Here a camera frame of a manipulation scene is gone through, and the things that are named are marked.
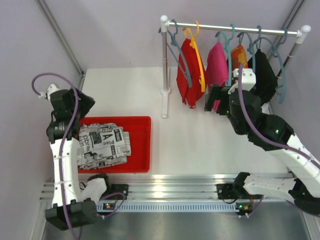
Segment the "red trousers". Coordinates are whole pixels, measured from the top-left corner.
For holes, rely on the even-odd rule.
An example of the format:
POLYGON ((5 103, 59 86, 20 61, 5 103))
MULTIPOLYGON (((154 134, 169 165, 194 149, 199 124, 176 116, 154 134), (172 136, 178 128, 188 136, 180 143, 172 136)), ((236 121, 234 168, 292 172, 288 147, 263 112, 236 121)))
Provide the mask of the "red trousers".
POLYGON ((184 53, 184 57, 187 61, 187 65, 192 78, 192 87, 188 87, 187 79, 183 76, 182 71, 177 67, 176 83, 181 96, 183 104, 188 104, 190 109, 196 107, 196 102, 203 96, 201 92, 201 84, 199 83, 200 70, 197 61, 195 50, 190 46, 190 40, 185 39, 181 50, 184 53))

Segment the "newspaper print trousers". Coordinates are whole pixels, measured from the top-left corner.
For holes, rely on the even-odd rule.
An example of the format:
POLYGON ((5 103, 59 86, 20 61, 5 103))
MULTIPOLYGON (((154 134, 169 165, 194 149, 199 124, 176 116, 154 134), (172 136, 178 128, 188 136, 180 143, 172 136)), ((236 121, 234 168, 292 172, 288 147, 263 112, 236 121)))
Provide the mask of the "newspaper print trousers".
POLYGON ((115 123, 84 124, 79 131, 77 167, 94 170, 127 163, 132 154, 129 132, 115 123))

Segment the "orange plastic hanger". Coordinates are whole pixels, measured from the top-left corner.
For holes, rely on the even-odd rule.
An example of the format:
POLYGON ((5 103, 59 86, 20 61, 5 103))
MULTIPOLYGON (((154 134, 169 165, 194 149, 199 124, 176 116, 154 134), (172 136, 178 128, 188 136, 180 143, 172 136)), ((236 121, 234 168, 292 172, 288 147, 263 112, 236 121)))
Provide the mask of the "orange plastic hanger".
POLYGON ((195 20, 194 23, 196 24, 196 34, 195 35, 193 34, 193 32, 191 31, 191 29, 189 27, 183 28, 183 32, 184 32, 184 37, 186 39, 190 40, 189 45, 195 50, 195 54, 196 54, 196 58, 197 58, 197 62, 198 62, 198 68, 199 68, 199 72, 200 72, 199 83, 201 86, 201 92, 204 93, 206 90, 204 68, 203 68, 202 58, 200 56, 199 49, 198 49, 197 42, 196 42, 196 38, 199 36, 199 33, 200 33, 200 25, 197 20, 195 20))

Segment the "teal hanger of newspaper trousers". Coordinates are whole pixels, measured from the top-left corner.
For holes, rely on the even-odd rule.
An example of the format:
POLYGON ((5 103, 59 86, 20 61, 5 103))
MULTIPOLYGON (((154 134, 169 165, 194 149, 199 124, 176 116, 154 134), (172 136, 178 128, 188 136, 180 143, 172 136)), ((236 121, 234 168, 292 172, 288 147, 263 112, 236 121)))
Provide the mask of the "teal hanger of newspaper trousers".
POLYGON ((175 19, 172 19, 171 21, 174 23, 175 33, 171 33, 169 30, 167 31, 169 33, 170 39, 171 39, 170 45, 177 48, 177 50, 179 52, 179 57, 181 57, 182 63, 179 62, 179 58, 174 54, 172 48, 170 47, 170 45, 168 43, 167 43, 167 46, 168 46, 170 52, 172 53, 175 61, 177 62, 178 67, 181 70, 183 76, 187 79, 188 87, 191 88, 192 87, 192 77, 190 74, 190 70, 189 70, 185 55, 184 55, 179 43, 176 40, 176 35, 178 34, 178 24, 175 19))

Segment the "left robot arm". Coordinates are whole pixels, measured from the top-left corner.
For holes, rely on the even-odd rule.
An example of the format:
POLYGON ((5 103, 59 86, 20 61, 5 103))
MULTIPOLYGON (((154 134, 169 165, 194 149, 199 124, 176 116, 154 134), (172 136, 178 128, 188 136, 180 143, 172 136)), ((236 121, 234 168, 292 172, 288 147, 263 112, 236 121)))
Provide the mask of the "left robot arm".
POLYGON ((53 200, 45 218, 61 231, 93 224, 97 220, 97 203, 113 194, 106 174, 90 177, 84 190, 80 189, 80 121, 95 101, 78 89, 59 89, 54 84, 45 95, 53 107, 46 134, 54 165, 53 200))

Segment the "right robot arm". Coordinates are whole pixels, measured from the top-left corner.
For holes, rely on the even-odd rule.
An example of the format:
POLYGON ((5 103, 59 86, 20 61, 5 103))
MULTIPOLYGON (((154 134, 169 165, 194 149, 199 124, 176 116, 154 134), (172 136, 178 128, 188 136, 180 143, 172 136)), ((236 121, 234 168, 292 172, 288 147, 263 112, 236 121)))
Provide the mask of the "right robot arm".
POLYGON ((280 160, 291 178, 261 177, 240 172, 232 183, 238 199, 265 196, 285 200, 300 210, 320 215, 320 162, 301 143, 294 129, 280 116, 263 113, 261 99, 247 90, 228 93, 229 87, 213 84, 206 96, 208 112, 221 101, 218 113, 227 116, 237 135, 280 160))

